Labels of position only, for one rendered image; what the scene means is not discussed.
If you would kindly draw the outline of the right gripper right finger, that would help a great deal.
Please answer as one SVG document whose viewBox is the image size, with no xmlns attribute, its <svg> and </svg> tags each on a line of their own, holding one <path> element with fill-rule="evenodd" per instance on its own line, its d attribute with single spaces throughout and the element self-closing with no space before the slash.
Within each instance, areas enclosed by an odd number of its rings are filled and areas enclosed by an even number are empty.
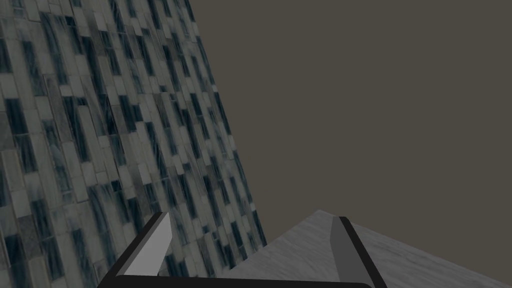
<svg viewBox="0 0 512 288">
<path fill-rule="evenodd" d="M 388 288 L 346 217 L 333 217 L 330 245 L 339 281 L 346 283 L 346 288 Z"/>
</svg>

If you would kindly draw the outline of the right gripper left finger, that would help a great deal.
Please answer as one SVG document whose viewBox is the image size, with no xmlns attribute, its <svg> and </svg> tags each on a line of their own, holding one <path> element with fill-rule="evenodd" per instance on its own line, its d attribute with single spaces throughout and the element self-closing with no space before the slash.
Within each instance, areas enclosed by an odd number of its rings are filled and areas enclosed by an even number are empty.
<svg viewBox="0 0 512 288">
<path fill-rule="evenodd" d="M 169 213 L 154 214 L 115 263 L 113 275 L 156 276 L 172 238 Z"/>
</svg>

